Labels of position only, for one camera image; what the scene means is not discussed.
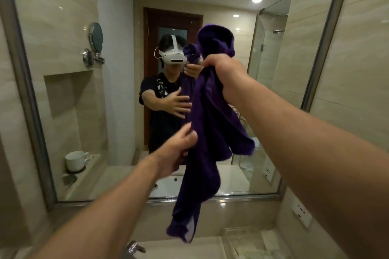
person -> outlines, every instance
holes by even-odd
[[[389,254],[389,154],[289,104],[226,55],[210,55],[223,97],[246,118],[288,186],[349,258]],[[158,178],[197,134],[184,125],[133,173],[60,228],[34,259],[119,258]]]
[[[186,40],[181,36],[168,34],[162,36],[159,41],[159,52],[166,53],[173,50],[174,39],[178,50],[182,52]],[[157,76],[144,78],[140,84],[139,103],[151,109],[149,153],[154,152],[176,133],[181,128],[181,119],[185,118],[184,114],[191,112],[192,103],[189,102],[189,96],[180,95],[181,77],[186,74],[197,79],[202,70],[201,65],[186,64],[184,71],[181,72],[182,64],[168,64],[167,58],[168,56],[158,58],[163,72]]]

wall socket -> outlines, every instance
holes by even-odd
[[[266,177],[266,179],[271,183],[273,180],[275,172],[275,166],[268,155],[266,155],[265,162],[262,167],[262,174]]]
[[[292,211],[297,215],[306,228],[311,225],[312,215],[296,197],[293,198]]]

black t-shirt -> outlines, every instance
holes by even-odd
[[[144,105],[142,94],[146,90],[153,90],[155,96],[163,99],[180,87],[180,78],[176,82],[169,82],[163,73],[158,76],[147,77],[140,84],[139,103]],[[181,119],[164,110],[151,110],[149,153],[158,149],[163,143],[181,128]]]

round magnifying mirror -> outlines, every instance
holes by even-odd
[[[89,42],[92,50],[100,53],[103,50],[103,30],[99,23],[92,23],[89,26]]]

vr headset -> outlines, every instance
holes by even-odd
[[[163,60],[163,62],[167,65],[184,65],[187,63],[186,56],[184,55],[184,52],[182,50],[178,49],[177,46],[177,39],[175,38],[175,35],[172,35],[173,39],[173,49],[168,50],[166,52],[163,52],[161,50],[158,50],[158,53],[160,55],[159,58]]]

